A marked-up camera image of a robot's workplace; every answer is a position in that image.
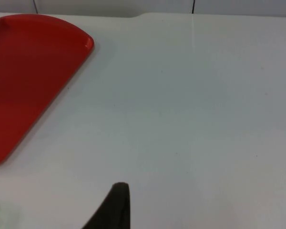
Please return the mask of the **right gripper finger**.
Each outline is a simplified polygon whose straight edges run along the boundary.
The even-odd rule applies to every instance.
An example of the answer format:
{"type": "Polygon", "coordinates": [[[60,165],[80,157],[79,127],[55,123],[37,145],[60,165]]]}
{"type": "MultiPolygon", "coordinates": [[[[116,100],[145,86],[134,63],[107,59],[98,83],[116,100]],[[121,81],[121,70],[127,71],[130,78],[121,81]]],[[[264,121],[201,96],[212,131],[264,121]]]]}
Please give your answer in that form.
{"type": "Polygon", "coordinates": [[[130,229],[131,204],[129,185],[113,184],[99,208],[83,226],[83,229],[130,229]]]}

